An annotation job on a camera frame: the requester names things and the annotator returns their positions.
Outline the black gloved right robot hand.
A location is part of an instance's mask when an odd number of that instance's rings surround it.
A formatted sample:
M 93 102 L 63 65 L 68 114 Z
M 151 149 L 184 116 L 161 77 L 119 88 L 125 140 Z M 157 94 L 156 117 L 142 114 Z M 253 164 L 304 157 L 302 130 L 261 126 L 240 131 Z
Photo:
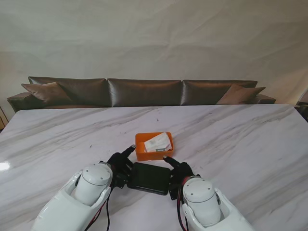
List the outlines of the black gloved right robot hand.
M 180 163 L 169 156 L 164 156 L 163 160 L 173 167 L 169 181 L 170 184 L 180 185 L 186 178 L 194 176 L 194 173 L 188 163 Z

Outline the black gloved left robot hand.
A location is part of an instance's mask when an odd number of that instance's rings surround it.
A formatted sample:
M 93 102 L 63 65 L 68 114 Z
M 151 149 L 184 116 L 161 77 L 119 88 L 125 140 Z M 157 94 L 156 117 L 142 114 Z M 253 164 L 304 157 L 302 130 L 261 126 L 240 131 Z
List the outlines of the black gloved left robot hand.
M 114 153 L 107 162 L 100 161 L 99 164 L 105 164 L 111 169 L 113 181 L 117 180 L 126 183 L 131 175 L 131 169 L 133 167 L 133 163 L 129 160 L 129 156 L 135 149 L 136 145 L 133 144 L 121 153 Z

